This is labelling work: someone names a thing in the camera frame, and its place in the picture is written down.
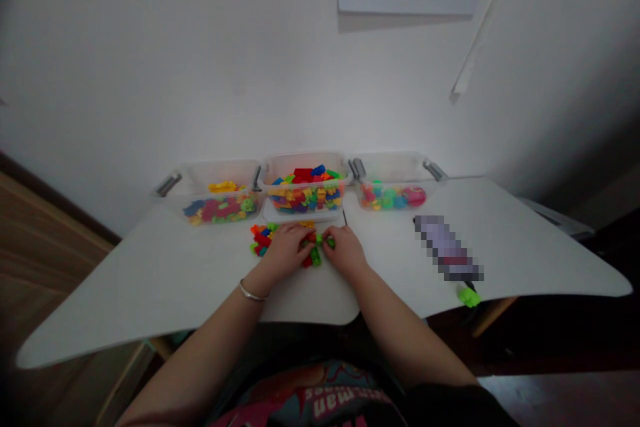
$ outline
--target clear plastic bin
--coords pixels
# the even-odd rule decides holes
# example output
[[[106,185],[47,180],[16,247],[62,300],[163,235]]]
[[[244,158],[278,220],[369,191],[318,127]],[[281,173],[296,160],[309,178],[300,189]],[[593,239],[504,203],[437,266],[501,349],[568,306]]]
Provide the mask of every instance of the clear plastic bin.
[[[363,153],[351,160],[358,174],[358,200],[367,210],[420,208],[439,183],[418,152]]]
[[[285,179],[295,169],[315,168],[338,173],[341,178],[307,183],[273,185],[278,178]],[[342,210],[345,188],[351,183],[353,174],[347,158],[339,152],[309,152],[274,155],[267,158],[266,166],[258,184],[267,192],[273,206],[280,214],[313,214],[327,210]]]
[[[153,192],[153,197],[193,226],[226,224],[255,217],[262,195],[257,160],[184,163]],[[211,193],[209,184],[232,181],[240,190]]]

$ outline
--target bangle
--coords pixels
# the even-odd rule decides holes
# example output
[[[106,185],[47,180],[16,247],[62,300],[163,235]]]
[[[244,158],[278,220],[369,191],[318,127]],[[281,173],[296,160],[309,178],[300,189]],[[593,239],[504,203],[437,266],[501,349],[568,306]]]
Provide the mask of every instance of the bangle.
[[[268,299],[268,298],[269,298],[269,296],[266,296],[266,297],[258,297],[258,296],[253,295],[251,292],[249,292],[247,289],[245,289],[245,286],[244,286],[244,285],[242,285],[242,280],[240,281],[239,287],[240,287],[240,290],[241,290],[242,294],[243,294],[246,298],[248,298],[248,299],[250,299],[250,300],[255,300],[256,302],[264,302],[266,299]]]

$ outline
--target child's hand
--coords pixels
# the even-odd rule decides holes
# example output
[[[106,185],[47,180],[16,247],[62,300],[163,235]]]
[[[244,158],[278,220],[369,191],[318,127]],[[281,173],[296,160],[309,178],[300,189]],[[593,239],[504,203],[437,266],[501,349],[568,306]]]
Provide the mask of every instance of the child's hand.
[[[335,240],[335,249],[327,243],[329,236]],[[322,238],[325,240],[322,243],[325,255],[350,284],[369,268],[365,251],[349,226],[331,226],[324,231]]]
[[[300,248],[300,242],[312,232],[315,229],[299,224],[282,225],[275,232],[265,256],[245,278],[245,288],[252,294],[266,296],[278,282],[298,270],[315,246],[315,242],[309,242]]]

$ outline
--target small green block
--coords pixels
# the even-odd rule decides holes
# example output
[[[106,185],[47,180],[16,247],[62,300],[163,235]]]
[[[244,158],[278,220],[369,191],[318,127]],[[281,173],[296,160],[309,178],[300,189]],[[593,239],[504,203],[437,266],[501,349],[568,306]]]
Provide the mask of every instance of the small green block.
[[[314,267],[319,267],[322,265],[322,258],[320,257],[320,252],[318,252],[318,247],[314,247],[311,249],[311,261],[313,262]]]
[[[480,302],[482,302],[482,298],[477,294],[477,292],[474,292],[469,287],[461,290],[458,294],[458,298],[460,299],[460,302],[462,302],[469,308],[475,307]]]

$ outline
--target table leg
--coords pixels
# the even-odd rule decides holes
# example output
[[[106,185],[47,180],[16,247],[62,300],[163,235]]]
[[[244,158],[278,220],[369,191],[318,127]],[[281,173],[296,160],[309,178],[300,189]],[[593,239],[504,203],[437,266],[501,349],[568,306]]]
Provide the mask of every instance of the table leg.
[[[150,338],[149,343],[153,346],[153,348],[155,348],[155,351],[160,357],[162,357],[162,360],[164,360],[165,362],[168,361],[169,357],[171,357],[175,352],[173,346],[164,337]]]
[[[502,313],[516,301],[518,297],[506,297],[503,299],[494,300],[487,311],[482,314],[478,322],[474,325],[471,336],[478,338],[482,333],[489,328],[489,326],[496,321],[496,319],[502,315]]]

